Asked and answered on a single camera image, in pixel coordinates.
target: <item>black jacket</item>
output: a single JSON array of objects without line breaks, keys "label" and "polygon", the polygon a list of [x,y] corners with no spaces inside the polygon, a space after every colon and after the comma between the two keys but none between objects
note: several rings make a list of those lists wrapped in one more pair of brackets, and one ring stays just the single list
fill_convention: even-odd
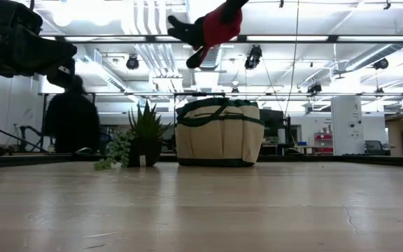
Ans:
[{"label": "black jacket", "polygon": [[49,103],[45,135],[55,137],[55,151],[73,153],[88,147],[99,149],[99,116],[96,106],[81,94],[66,92]]}]

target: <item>beige tote bag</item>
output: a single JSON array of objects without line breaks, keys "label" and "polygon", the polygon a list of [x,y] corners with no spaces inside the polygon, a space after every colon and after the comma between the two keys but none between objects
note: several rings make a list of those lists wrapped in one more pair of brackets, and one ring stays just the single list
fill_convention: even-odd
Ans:
[{"label": "beige tote bag", "polygon": [[249,167],[264,137],[255,102],[210,98],[190,102],[177,117],[180,165]]}]

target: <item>ceiling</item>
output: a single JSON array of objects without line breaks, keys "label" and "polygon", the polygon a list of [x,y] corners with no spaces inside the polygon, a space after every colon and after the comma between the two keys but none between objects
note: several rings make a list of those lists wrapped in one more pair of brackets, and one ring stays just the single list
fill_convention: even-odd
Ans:
[{"label": "ceiling", "polygon": [[[43,36],[83,36],[123,35],[123,34],[166,34],[169,26],[165,17],[175,15],[179,19],[195,20],[206,14],[223,0],[68,0],[36,1],[36,11],[42,15]],[[338,35],[395,35],[403,34],[403,0],[391,1],[391,8],[384,10],[385,0],[301,0],[299,15],[297,1],[250,0],[243,7],[241,34],[338,34]],[[149,6],[154,5],[150,13]],[[182,92],[209,90],[230,92],[233,81],[237,81],[240,92],[306,92],[313,83],[320,83],[323,92],[374,92],[376,86],[384,87],[385,92],[403,92],[403,46],[389,47],[377,44],[306,44],[266,43],[262,44],[263,58],[256,69],[246,71],[244,60],[252,43],[225,44],[218,55],[215,71],[189,70],[186,59],[193,53],[183,44],[146,45],[126,43],[86,43],[78,45],[80,60],[86,55],[87,61],[100,63],[103,71],[128,92]],[[94,51],[101,59],[94,58]],[[389,61],[385,70],[371,68],[374,55]],[[127,69],[129,55],[138,55],[139,68]],[[351,63],[362,63],[344,79],[337,79],[333,70],[348,70]],[[88,91],[119,92],[116,86],[106,81],[106,75],[93,68],[79,68],[77,71],[85,79]],[[116,104],[105,106],[106,112],[123,110],[119,103],[137,102],[139,99],[126,97],[100,97],[98,102]],[[279,109],[281,101],[287,104],[287,97],[249,96],[260,105]],[[331,97],[292,97],[289,111],[299,110],[310,102],[327,106]],[[365,98],[364,103],[375,100]],[[182,98],[179,106],[191,98]],[[382,110],[383,106],[399,104],[402,97],[377,99],[366,109]],[[173,109],[173,99],[160,97],[153,99],[158,106]]]}]

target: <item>bag handle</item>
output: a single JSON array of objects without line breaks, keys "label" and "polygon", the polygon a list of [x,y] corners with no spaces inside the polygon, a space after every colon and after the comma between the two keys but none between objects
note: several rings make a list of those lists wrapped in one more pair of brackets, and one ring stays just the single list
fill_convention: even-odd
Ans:
[{"label": "bag handle", "polygon": [[201,127],[216,119],[228,107],[228,101],[227,99],[222,106],[210,116],[206,116],[205,118],[181,118],[178,119],[178,123],[188,127]]}]

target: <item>plant pot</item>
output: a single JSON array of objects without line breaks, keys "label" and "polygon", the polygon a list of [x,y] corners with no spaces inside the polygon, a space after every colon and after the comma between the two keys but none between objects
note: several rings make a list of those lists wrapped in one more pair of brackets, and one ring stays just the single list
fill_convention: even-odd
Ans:
[{"label": "plant pot", "polygon": [[160,158],[162,142],[160,140],[133,139],[129,153],[129,167],[140,167],[139,157],[146,156],[146,166],[152,167]]}]

